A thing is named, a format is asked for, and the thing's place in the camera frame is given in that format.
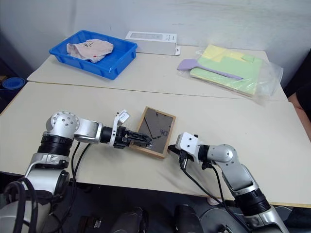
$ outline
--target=silicone spatula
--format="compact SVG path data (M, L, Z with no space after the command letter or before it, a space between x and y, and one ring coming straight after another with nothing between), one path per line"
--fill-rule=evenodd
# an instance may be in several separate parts
M243 79L242 77L240 77L238 75L229 74L229 73L226 73L226 72L222 72L222 71L218 71L218 70L207 68L207 67L201 65L200 63L198 63L198 61L195 60L195 59L184 59L184 60L182 60L181 63L179 64L179 66L177 67L177 69L178 70L189 70L189 69L193 69L193 68L196 68L196 67L199 67L201 69L204 69L204 70L216 73L216 74L223 75L223 76L228 77L228 78L233 78L233 79L236 79L236 80L242 80Z

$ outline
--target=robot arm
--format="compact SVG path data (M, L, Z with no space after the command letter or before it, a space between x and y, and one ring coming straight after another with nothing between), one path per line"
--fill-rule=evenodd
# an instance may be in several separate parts
M131 142L139 142L145 147L151 146L151 138L142 133L132 132L123 124L130 115L126 110L117 113L113 127L103 126L102 123L83 119L67 111L53 114L46 123L46 131L42 135L41 145L31 159L26 171L27 178L38 199L40 194L49 196L53 202L57 202L63 196L69 182L69 173L64 169L69 165L69 153L73 140L92 144L107 143L109 146L123 149ZM50 213L51 205L43 201L37 205L38 214L36 220L36 232L41 232L44 222ZM0 209L1 232L12 232L15 228L15 220L18 216L18 201L13 201ZM25 202L24 222L31 221L32 204ZM21 231L28 232L27 225L23 224Z
M197 135L182 133L174 147L177 149L174 152L185 151L188 155L181 161L184 168L188 158L196 163L202 162L202 169L208 168L210 164L221 168L225 183L241 208L249 227L259 229L276 225L281 232L288 233L283 221L268 203L249 170L239 162L237 152L232 146L207 146Z

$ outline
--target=table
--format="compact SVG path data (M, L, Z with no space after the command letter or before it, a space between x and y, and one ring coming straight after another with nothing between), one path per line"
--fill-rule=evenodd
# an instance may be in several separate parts
M28 80L40 83L60 83L122 90L244 99L243 96L229 90L178 74L180 72L176 70L178 64L185 58L195 57L195 53L198 50L199 47L182 46L180 56L137 53L136 59L115 80L106 79L62 64L54 56L50 56L39 69L28 77ZM268 61L264 51L237 51ZM287 101L280 85L274 96L271 97L271 100Z
M145 106L176 116L171 144L182 132L207 144L230 144L257 180L269 202L311 207L311 143L291 103L207 98L108 88L29 82L0 117L0 170L23 174L37 151L46 120L60 110L112 126L117 111L135 130ZM187 170L219 196L212 170L190 163ZM164 160L130 148L93 145L81 162L79 182L204 195L179 169L176 155ZM224 195L232 198L224 182Z

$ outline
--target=black cable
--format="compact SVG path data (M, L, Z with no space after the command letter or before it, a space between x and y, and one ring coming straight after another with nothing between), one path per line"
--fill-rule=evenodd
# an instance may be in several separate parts
M191 179L204 193L206 193L208 196L210 196L211 198L213 198L215 201L217 201L221 206L223 206L228 212L231 212L231 210L225 205L225 202L223 200L223 202L219 201L215 196L211 195L208 191L206 191L189 173L187 173L186 169L182 167L182 165L180 165L181 170L185 173L186 176L188 176L189 179ZM247 232L250 232L250 230L246 227L246 225L238 218L236 217L234 214L232 216L239 224L241 224L243 226L243 228L245 228L247 230Z
M74 201L75 201L76 193L77 193L76 174L77 174L77 171L78 171L78 167L79 167L79 165L80 165L80 162L81 162L81 160L82 160L82 158L83 158L83 156L84 156L86 150L89 148L90 145L91 145L91 144L89 143L89 144L84 148L84 150L82 151L82 153L81 153L81 155L80 155L80 157L79 157L79 160L78 160L78 163L77 163L76 168L74 168L74 166L73 166L73 159L74 159L74 156L75 156L75 154L76 154L76 152L77 152L77 150L78 150L78 147L80 146L80 142L78 142L78 144L77 144L77 146L76 146L76 148L75 148L75 150L74 150L74 152L73 152L73 154L72 154L72 158L71 158L72 189L71 189L71 197L70 197L71 200L70 200L70 204L69 204L68 209L67 209L66 212L64 213L64 216L63 216L63 218L61 219L60 224L58 225L58 227L57 227L55 230L53 230L53 231L51 231L51 232L48 232L48 233L56 233L56 232L58 232L58 231L63 227L65 221L67 220L67 218L68 218L68 216L69 216L69 214L70 214L70 211L71 211L71 208L72 208L73 203L74 203Z
M31 209L31 218L30 218L28 233L35 233L36 227L37 227L37 219L38 219L38 198L37 198L37 194L35 192L33 185L31 184L31 182L27 178L22 177L22 178L19 178L18 181L25 183L25 185L28 188L29 194L30 194L32 209Z
M216 178L217 178L217 183L219 186L219 191L220 191L220 196L222 198L223 201L223 207L225 208L225 210L227 210L227 212L239 223L241 224L245 230L247 230L248 232L250 232L250 230L248 229L248 227L229 209L229 207L225 204L225 199L224 199L224 194L223 194L223 190L222 190L222 185L220 183L220 179L219 179L219 175L218 172L216 170L216 168L214 166L211 166L213 171L216 174Z
M20 233L24 224L26 191L24 186L17 181L9 183L4 189L4 196L8 199L9 191L15 188L18 192L18 205L13 233Z
M58 230L58 232L63 233L63 225L58 216L56 216L54 213L51 213L50 216L54 217L55 220L57 221L58 225L61 225L61 228Z
M189 173L187 173L186 169L184 169L183 167L181 167L181 170L185 173L186 176L189 177L190 180L192 180L203 192L205 192L208 196L210 196L211 198L213 198L215 201L217 201L220 205L223 206L223 203L221 201L219 201L216 197L214 197L213 195L211 195L208 191L206 191Z
M76 152L77 152L79 146L80 146L80 142L78 142L76 148L74 149L74 152L73 152L73 154L72 154L72 157L71 157L71 173L72 173L72 175L73 175L73 173L74 173L73 160L74 160L74 156L75 156L75 154L76 154Z
M12 189L11 190L11 201L8 202L8 203L11 203L11 202L15 202L16 201L16 193L17 191L15 189Z
M27 227L29 227L30 226L30 223L29 222L27 222L27 221L23 221L23 223L27 226Z

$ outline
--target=blue plastic tray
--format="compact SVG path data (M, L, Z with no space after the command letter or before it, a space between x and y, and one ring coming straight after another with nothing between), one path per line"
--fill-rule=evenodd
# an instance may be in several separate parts
M77 44L90 39L100 39L113 44L112 53L107 54L101 61L91 63L67 54L67 43ZM61 63L77 67L105 78L115 79L136 57L137 44L114 38L108 35L81 30L50 50Z

